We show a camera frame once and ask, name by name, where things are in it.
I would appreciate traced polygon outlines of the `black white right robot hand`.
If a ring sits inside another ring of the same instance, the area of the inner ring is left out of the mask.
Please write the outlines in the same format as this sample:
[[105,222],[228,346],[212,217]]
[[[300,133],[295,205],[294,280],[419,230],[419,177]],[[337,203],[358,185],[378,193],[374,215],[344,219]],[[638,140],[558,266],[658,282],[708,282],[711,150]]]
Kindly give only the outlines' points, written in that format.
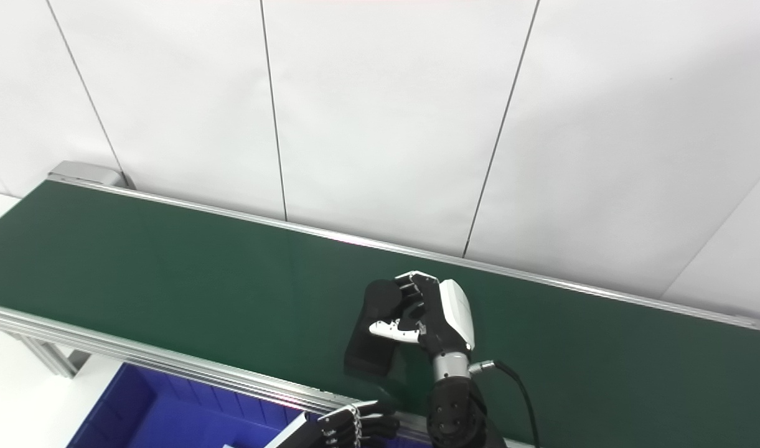
[[440,281],[428,273],[409,271],[393,283],[400,302],[371,320],[369,334],[417,344],[431,357],[449,353],[470,357],[476,347],[471,307],[455,280]]

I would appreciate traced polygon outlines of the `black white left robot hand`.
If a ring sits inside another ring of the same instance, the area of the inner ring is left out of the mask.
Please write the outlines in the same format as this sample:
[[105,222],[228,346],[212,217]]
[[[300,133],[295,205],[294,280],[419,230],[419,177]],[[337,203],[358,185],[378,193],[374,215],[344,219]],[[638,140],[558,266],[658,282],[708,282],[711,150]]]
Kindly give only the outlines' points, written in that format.
[[400,430],[392,406],[377,400],[341,406],[321,416],[304,411],[268,447],[385,447]]

